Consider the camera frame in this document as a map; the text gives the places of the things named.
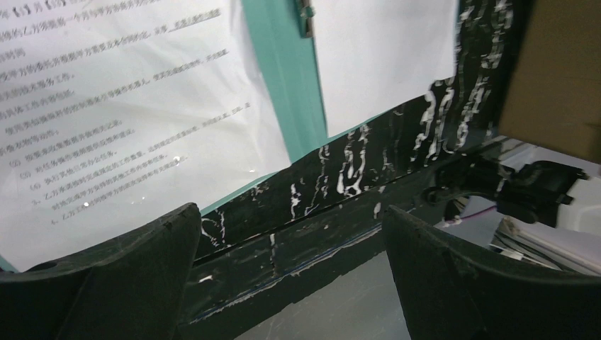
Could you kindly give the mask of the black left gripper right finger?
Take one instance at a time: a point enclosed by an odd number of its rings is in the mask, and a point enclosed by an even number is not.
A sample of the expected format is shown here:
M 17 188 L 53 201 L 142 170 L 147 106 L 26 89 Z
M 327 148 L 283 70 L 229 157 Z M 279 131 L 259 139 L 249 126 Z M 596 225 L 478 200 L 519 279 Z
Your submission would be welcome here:
M 599 339 L 600 278 L 484 249 L 390 206 L 382 233 L 413 339 Z

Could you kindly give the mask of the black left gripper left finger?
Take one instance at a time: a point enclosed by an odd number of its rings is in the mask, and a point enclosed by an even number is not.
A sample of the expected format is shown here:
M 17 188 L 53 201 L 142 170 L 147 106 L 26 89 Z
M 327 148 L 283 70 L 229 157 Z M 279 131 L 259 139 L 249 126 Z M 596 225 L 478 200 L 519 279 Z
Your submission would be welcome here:
M 187 203 L 119 237 L 1 274 L 2 339 L 179 339 L 201 213 Z

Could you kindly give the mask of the white printed paper stack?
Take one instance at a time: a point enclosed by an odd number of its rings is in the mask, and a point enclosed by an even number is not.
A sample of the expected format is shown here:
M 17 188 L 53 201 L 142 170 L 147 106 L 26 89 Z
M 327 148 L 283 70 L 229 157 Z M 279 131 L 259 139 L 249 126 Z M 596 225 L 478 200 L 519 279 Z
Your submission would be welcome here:
M 459 2 L 313 1 L 329 137 L 418 98 L 455 74 Z

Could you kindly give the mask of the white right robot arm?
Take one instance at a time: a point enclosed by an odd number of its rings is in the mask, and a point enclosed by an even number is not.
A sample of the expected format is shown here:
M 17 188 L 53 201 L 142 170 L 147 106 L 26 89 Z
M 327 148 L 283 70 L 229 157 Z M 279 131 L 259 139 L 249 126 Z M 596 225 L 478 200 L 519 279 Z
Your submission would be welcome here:
M 422 192 L 446 226 L 495 212 L 526 224 L 600 235 L 600 176 L 590 164 L 518 142 L 462 152 Z

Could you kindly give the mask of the metal folder clip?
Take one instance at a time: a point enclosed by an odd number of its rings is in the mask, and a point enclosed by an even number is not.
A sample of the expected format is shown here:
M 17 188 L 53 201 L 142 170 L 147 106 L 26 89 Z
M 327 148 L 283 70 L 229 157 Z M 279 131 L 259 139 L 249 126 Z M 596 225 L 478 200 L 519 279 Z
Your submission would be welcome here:
M 313 38 L 315 9 L 311 0 L 296 0 L 297 17 L 302 38 Z

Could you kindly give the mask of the tan plastic toolbox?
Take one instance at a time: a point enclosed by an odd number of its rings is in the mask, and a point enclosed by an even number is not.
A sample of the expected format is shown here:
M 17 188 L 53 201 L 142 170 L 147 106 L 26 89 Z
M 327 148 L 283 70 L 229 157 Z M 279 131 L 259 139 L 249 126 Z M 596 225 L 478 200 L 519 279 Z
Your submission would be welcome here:
M 535 1 L 500 133 L 600 163 L 600 2 Z

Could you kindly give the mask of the aluminium frame rail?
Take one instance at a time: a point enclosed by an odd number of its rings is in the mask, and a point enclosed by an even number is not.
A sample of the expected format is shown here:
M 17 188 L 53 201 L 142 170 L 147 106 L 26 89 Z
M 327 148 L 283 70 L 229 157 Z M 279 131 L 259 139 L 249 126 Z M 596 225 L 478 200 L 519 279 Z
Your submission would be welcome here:
M 520 261 L 589 276 L 600 275 L 599 226 L 553 228 L 504 217 L 491 245 Z

